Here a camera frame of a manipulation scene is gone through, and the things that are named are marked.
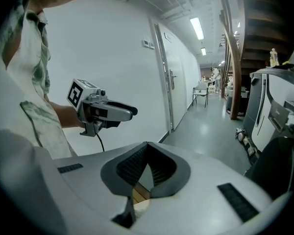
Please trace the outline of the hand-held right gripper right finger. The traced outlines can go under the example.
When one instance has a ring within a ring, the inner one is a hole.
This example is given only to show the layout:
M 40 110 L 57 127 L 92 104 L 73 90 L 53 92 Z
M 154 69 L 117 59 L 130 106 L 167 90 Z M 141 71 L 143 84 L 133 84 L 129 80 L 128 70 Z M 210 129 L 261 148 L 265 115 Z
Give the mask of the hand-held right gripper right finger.
M 258 235 L 279 216 L 292 197 L 287 192 L 276 200 L 256 183 L 221 161 L 178 147 L 159 146 L 188 162 L 191 174 L 175 195 L 151 199 L 134 224 L 140 235 Z M 243 222 L 219 186 L 230 183 L 258 214 Z

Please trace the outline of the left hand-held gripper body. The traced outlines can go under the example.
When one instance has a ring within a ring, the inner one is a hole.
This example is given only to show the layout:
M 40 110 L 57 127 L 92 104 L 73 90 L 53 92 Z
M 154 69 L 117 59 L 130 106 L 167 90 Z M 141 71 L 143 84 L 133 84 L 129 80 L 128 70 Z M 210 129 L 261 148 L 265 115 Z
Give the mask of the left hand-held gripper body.
M 108 109 L 105 103 L 108 97 L 105 90 L 82 79 L 74 79 L 69 89 L 67 100 L 77 112 L 83 124 L 82 136 L 94 137 L 102 128 L 111 128 L 113 122 L 108 121 Z

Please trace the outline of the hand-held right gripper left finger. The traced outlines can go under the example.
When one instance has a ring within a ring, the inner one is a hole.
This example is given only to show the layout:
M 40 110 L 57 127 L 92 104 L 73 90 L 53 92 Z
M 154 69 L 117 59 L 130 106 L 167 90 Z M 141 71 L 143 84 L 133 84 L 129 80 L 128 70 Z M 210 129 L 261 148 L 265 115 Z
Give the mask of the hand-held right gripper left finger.
M 113 194 L 102 181 L 100 171 L 109 160 L 137 144 L 92 155 L 53 160 L 44 149 L 39 165 L 60 219 L 52 229 L 57 235 L 141 235 L 113 218 L 125 211 L 127 198 Z

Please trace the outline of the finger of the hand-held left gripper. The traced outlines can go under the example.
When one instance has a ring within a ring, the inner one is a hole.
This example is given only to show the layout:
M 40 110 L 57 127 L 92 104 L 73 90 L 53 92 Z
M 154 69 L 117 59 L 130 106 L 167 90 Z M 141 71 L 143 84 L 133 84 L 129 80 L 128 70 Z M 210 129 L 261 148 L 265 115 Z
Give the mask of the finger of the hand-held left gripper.
M 121 122 L 130 121 L 133 118 L 133 114 L 125 109 L 106 106 L 108 110 L 105 128 L 118 127 Z
M 113 106 L 113 107 L 117 107 L 117 108 L 122 108 L 122 109 L 128 110 L 134 116 L 136 116 L 137 113 L 138 113 L 138 109 L 136 107 L 133 107 L 133 106 L 130 106 L 130 105 L 127 105 L 127 104 L 123 104 L 123 103 L 120 103 L 120 102 L 108 102 L 107 104 L 110 105 L 110 106 Z

